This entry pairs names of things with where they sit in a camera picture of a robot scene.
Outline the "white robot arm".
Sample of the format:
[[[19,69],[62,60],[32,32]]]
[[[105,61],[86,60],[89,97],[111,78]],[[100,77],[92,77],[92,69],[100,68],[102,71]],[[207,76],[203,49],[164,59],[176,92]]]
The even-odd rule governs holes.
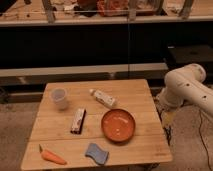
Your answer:
[[[196,63],[169,71],[164,77],[165,87],[158,95],[160,104],[173,109],[188,100],[213,118],[213,90],[203,84],[205,79],[206,71]]]

